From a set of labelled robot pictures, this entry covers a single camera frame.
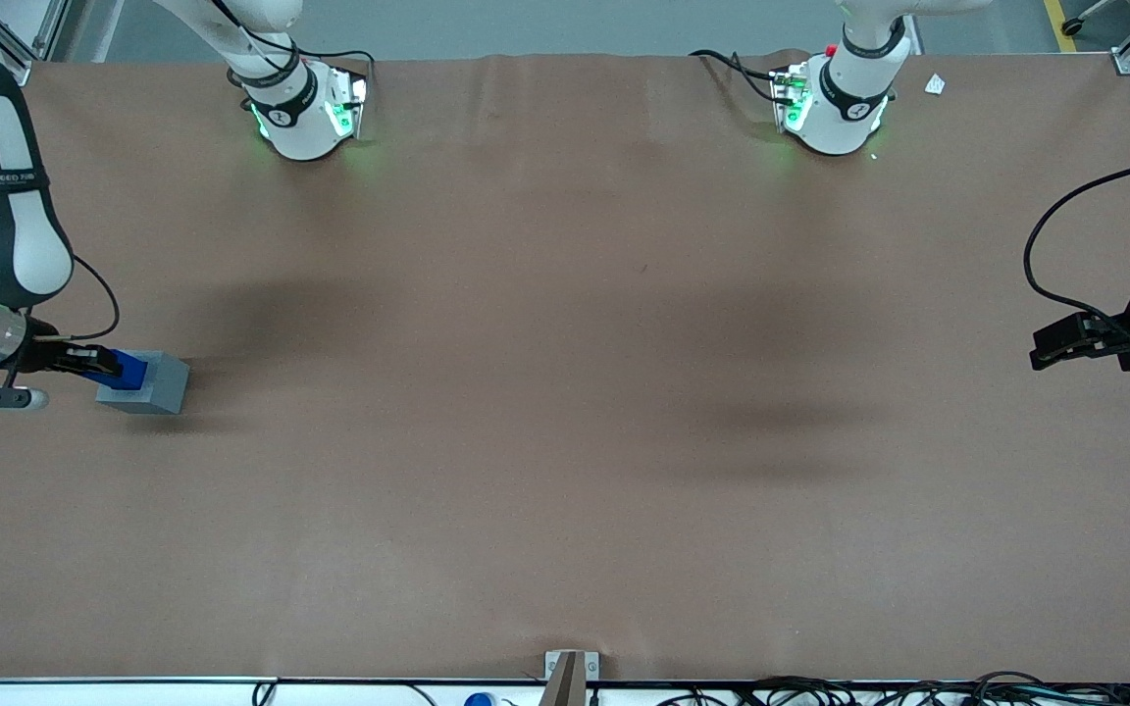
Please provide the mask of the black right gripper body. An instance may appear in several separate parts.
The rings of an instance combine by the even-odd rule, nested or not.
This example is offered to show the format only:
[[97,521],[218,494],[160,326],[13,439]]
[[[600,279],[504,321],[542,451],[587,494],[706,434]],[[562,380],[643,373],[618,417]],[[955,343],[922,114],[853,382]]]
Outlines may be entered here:
[[40,319],[26,319],[26,335],[23,335],[20,348],[14,354],[14,375],[40,374],[53,371],[58,354],[62,354],[62,343],[51,340],[59,332]]

